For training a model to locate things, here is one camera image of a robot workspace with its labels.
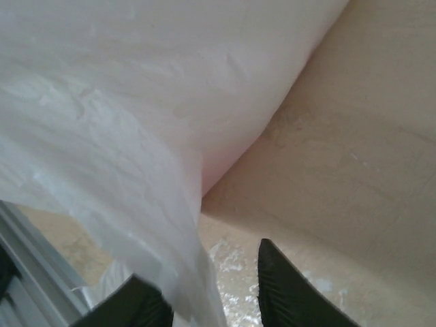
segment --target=white fabric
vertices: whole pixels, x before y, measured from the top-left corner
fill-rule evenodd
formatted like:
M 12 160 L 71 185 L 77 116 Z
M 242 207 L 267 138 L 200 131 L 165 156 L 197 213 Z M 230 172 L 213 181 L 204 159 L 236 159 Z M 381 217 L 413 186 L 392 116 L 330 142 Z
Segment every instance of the white fabric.
M 202 190 L 259 136 L 346 0 L 0 4 L 0 198 L 77 218 L 187 321 L 225 326 Z

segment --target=plastic bag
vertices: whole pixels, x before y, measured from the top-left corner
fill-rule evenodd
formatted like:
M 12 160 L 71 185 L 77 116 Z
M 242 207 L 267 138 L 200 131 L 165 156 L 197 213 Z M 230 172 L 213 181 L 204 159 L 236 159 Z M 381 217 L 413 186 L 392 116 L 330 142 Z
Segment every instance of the plastic bag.
M 225 326 L 202 193 L 346 2 L 3 1 L 0 198 L 75 217 L 183 319 Z

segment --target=beige floor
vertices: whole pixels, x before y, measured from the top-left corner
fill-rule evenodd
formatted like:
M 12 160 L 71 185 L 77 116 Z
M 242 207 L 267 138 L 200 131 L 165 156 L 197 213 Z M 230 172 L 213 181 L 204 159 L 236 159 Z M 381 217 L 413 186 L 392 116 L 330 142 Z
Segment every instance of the beige floor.
M 20 209 L 87 283 L 98 281 L 111 257 L 99 250 L 73 219 Z M 261 237 L 274 239 L 312 284 L 362 327 L 436 324 L 431 315 L 435 302 L 412 286 L 376 274 L 304 232 L 289 229 L 268 214 L 260 219 L 254 213 L 249 229 L 240 227 L 242 221 L 238 217 L 232 219 L 224 222 L 204 215 L 200 221 L 204 245 L 217 267 L 219 290 L 230 327 L 261 326 L 256 303 L 256 255 Z

